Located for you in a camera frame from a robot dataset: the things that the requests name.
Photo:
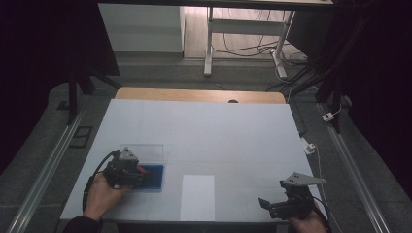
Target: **white paper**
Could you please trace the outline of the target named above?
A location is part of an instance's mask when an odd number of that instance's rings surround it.
[[[183,175],[181,221],[215,221],[215,176]]]

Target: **white tabletop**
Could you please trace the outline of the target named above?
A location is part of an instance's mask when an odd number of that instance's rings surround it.
[[[258,198],[286,201],[279,180],[293,172],[313,176],[287,104],[114,99],[62,219],[82,214],[88,177],[105,155],[124,144],[163,145],[165,170],[161,192],[128,193],[105,215],[118,222],[278,221]],[[193,178],[204,182],[193,183]],[[188,195],[196,185],[204,188],[204,196]],[[311,191],[320,197],[315,186]],[[211,209],[187,219],[195,201]]]

